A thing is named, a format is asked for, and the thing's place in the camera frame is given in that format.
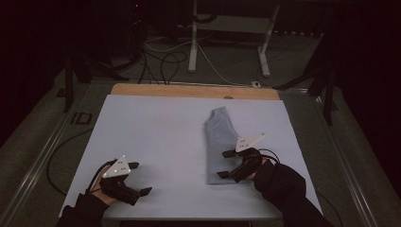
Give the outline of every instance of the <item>wire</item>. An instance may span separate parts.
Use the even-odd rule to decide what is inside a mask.
[[[183,52],[170,52],[170,53],[166,53],[164,57],[159,58],[159,57],[157,57],[157,56],[155,56],[155,55],[149,53],[149,52],[148,52],[147,50],[145,50],[145,49],[144,49],[143,51],[144,51],[144,54],[149,55],[149,56],[151,56],[152,58],[161,61],[160,73],[161,73],[161,76],[162,76],[162,79],[163,79],[165,85],[169,85],[169,84],[170,84],[170,81],[174,78],[174,76],[177,74],[178,70],[180,69],[180,63],[181,63],[181,62],[184,62],[184,61],[187,59],[186,54],[183,53]],[[175,56],[176,54],[181,54],[181,55],[183,55],[183,58],[179,60],[179,59]],[[168,60],[167,60],[168,57],[174,58],[175,61],[168,61]],[[169,78],[165,75],[165,72],[164,72],[164,65],[165,65],[166,63],[175,63],[175,64],[177,64],[177,67],[176,67],[175,71],[172,73],[171,76],[169,76]]]
[[[101,170],[103,170],[103,168],[105,168],[106,166],[112,166],[114,163],[115,163],[115,160],[109,161],[109,162],[103,164],[103,165],[97,170],[95,176],[92,178],[91,182],[89,183],[88,188],[86,188],[85,194],[92,193],[92,192],[91,192],[91,188],[93,187],[94,182],[95,182],[96,179],[97,179],[97,175],[99,175],[99,173],[101,172]]]
[[[317,193],[319,196],[321,196],[321,197],[331,206],[331,208],[333,208],[334,212],[335,212],[336,215],[337,215],[337,218],[339,218],[340,226],[342,227],[342,219],[341,219],[341,216],[340,216],[339,212],[337,211],[336,207],[330,202],[330,200],[328,200],[328,199],[327,199],[320,191],[318,191],[316,188],[315,188],[315,191],[316,191],[316,193]]]
[[[269,155],[262,154],[262,157],[271,159],[271,160],[273,160],[276,164],[279,164],[279,163],[280,163],[277,159],[275,159],[275,158],[273,158],[273,157],[271,157],[271,156],[269,156]]]
[[[140,84],[142,79],[144,78],[145,71],[147,70],[147,67],[148,67],[147,66],[147,56],[145,56],[143,51],[141,52],[141,56],[144,57],[145,62],[144,62],[144,68],[142,69],[141,77],[138,80],[138,84]]]
[[[261,149],[259,149],[259,151],[260,151],[260,150],[265,150],[265,151],[268,151],[268,152],[272,153],[272,154],[274,155],[274,157],[277,159],[277,162],[280,163],[280,159],[279,159],[279,158],[277,157],[277,155],[276,155],[273,151],[271,151],[270,149],[261,148]]]
[[[151,49],[151,50],[153,50],[153,51],[156,51],[156,52],[162,52],[162,53],[163,53],[163,52],[169,52],[169,51],[171,51],[171,50],[177,49],[178,47],[183,46],[183,45],[186,45],[186,44],[192,44],[192,41],[191,41],[191,42],[185,42],[185,43],[182,43],[182,44],[178,44],[178,45],[176,45],[176,46],[174,46],[174,47],[172,47],[172,48],[166,49],[166,50],[158,50],[158,49],[155,49],[155,48],[151,47],[151,46],[148,45],[147,43],[145,43],[145,45],[146,45],[149,49]]]
[[[152,40],[146,40],[145,43],[152,43],[152,42],[155,42],[158,40],[163,40],[163,39],[168,39],[168,37],[167,36],[156,37],[156,38],[153,38]]]
[[[51,161],[53,160],[54,155],[60,150],[60,148],[61,148],[62,146],[64,146],[64,145],[65,145],[66,143],[68,143],[69,141],[71,141],[71,140],[73,140],[73,139],[75,139],[75,138],[77,138],[77,137],[79,137],[79,136],[81,136],[81,135],[83,135],[83,134],[85,134],[85,133],[87,133],[87,132],[89,132],[89,131],[92,131],[92,130],[93,130],[93,129],[89,129],[89,130],[87,130],[87,131],[83,131],[83,132],[81,132],[81,133],[78,133],[78,134],[74,135],[73,137],[70,137],[69,139],[65,140],[65,141],[62,142],[61,144],[59,144],[59,145],[53,150],[53,153],[50,155],[49,160],[47,161],[47,166],[46,166],[46,177],[47,177],[47,180],[49,181],[50,185],[51,185],[54,189],[56,189],[56,191],[60,192],[60,193],[63,194],[64,196],[66,196],[67,194],[66,194],[64,191],[62,191],[61,189],[59,189],[59,188],[53,183],[53,181],[51,180],[51,177],[50,177],[50,163],[51,163]]]
[[[227,79],[225,79],[219,72],[218,70],[215,68],[215,66],[209,61],[209,59],[207,58],[206,54],[203,52],[203,49],[201,48],[201,46],[199,44],[197,44],[197,46],[200,48],[200,52],[203,54],[203,56],[206,58],[207,62],[209,62],[210,66],[212,66],[213,70],[215,70],[216,74],[225,82],[232,84],[232,85],[236,85],[236,86],[246,86],[246,87],[251,87],[251,85],[248,84],[241,84],[241,83],[233,83]]]
[[[148,69],[149,84],[151,84],[151,81],[152,81],[152,79],[150,78],[150,76],[151,76],[151,77],[156,81],[156,83],[157,83],[158,85],[160,85],[159,81],[157,81],[157,79],[156,79],[156,78],[153,76],[153,74],[151,73],[149,66],[147,66],[147,69]]]
[[[96,191],[100,191],[101,189],[103,189],[103,188],[105,188],[106,186],[108,186],[108,185],[105,185],[105,186],[102,186],[102,187],[99,187],[98,189],[95,189],[95,190],[93,190],[93,191],[90,191],[89,193],[94,193],[94,192],[96,192]]]

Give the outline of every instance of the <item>gray floor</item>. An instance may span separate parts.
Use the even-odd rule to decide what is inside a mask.
[[[170,41],[155,39],[148,42],[146,49],[166,50],[188,42],[188,39]],[[267,58],[271,77],[261,76],[257,58],[259,38],[252,37],[239,44],[207,45],[200,43],[202,52],[198,53],[197,71],[187,71],[188,60],[182,62],[172,83],[201,83],[251,85],[251,81],[259,81],[263,87],[280,85],[300,76],[319,43],[319,39],[305,36],[273,35],[270,40]],[[189,44],[181,45],[174,51],[189,54]],[[153,55],[165,55],[152,52]],[[148,56],[148,66],[161,84],[161,62]],[[166,78],[170,78],[177,64],[164,64]],[[131,69],[121,73],[136,83],[143,65],[138,63]],[[144,83],[148,83],[148,73]],[[54,190],[45,177],[43,168],[37,170],[35,179],[29,179],[32,190],[18,191],[22,180],[35,161],[43,162],[49,156],[40,156],[43,151],[53,150],[57,144],[91,129],[96,122],[102,103],[117,81],[97,74],[90,85],[76,84],[76,102],[70,113],[63,113],[63,99],[56,98],[62,87],[62,74],[57,77],[56,86],[35,107],[26,120],[20,125],[7,143],[0,150],[0,211],[10,214],[13,223],[10,226],[54,226],[63,203],[63,195]],[[336,110],[333,112],[332,127],[328,127],[321,115],[321,104],[318,99],[305,95],[310,81],[297,85],[298,89],[280,93],[288,109],[291,123],[296,132],[300,148],[303,151],[312,181],[316,190],[324,195],[334,206],[321,196],[319,200],[324,215],[340,226],[401,226],[401,202],[393,192],[379,163],[369,147],[356,120],[345,104],[341,90],[335,91]],[[94,118],[90,125],[70,124],[73,113],[91,113]],[[81,154],[90,137],[86,132],[60,147],[50,166],[50,175],[61,190],[68,190]],[[12,200],[14,195],[19,201]],[[105,226],[118,226],[118,221],[105,220]],[[253,226],[283,226],[281,220],[254,220]]]

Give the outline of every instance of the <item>white tabletop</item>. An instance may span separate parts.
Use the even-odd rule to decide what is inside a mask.
[[[273,150],[282,164],[298,171],[306,179],[306,196],[321,209],[282,101],[115,95],[104,103],[63,206],[75,205],[101,165],[126,155],[140,164],[126,185],[153,189],[134,206],[114,204],[105,218],[281,217],[252,183],[206,183],[204,123],[221,106],[241,137],[267,134],[254,147]]]

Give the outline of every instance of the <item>white table leg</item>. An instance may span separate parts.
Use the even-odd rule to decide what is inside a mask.
[[[197,16],[197,4],[198,1],[194,0],[194,16]],[[198,45],[197,45],[197,23],[195,21],[192,22],[192,45],[191,52],[189,54],[189,65],[188,71],[190,73],[194,73],[197,70],[197,54],[198,54]]]
[[[262,67],[262,76],[264,78],[270,77],[270,69],[268,66],[268,60],[266,59],[266,49],[268,48],[269,40],[271,37],[271,33],[273,32],[275,19],[277,17],[278,9],[280,6],[275,6],[273,10],[273,14],[270,17],[268,30],[266,32],[266,39],[262,46],[257,47],[257,53],[259,55],[260,66]]]

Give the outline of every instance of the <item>black sleeve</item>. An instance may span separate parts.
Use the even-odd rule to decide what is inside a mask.
[[[99,226],[103,213],[109,205],[101,201],[98,197],[88,194],[79,195],[75,207],[65,206],[62,215],[57,223],[57,227],[80,227],[80,226]]]
[[[305,179],[294,169],[267,161],[253,178],[254,187],[275,205],[290,227],[333,226],[306,196]]]

